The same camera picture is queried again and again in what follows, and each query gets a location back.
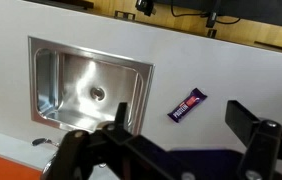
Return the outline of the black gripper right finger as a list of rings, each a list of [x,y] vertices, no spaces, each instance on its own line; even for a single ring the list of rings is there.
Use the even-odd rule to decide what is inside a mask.
[[[282,160],[282,125],[260,119],[236,100],[227,102],[225,123],[246,147],[239,163],[239,180],[282,180],[276,171]]]

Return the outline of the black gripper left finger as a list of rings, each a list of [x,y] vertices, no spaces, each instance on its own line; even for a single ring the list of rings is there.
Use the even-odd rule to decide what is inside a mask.
[[[195,180],[185,163],[141,135],[126,130],[128,107],[118,105],[115,120],[101,129],[68,132],[44,180],[88,180],[105,164],[120,180]]]

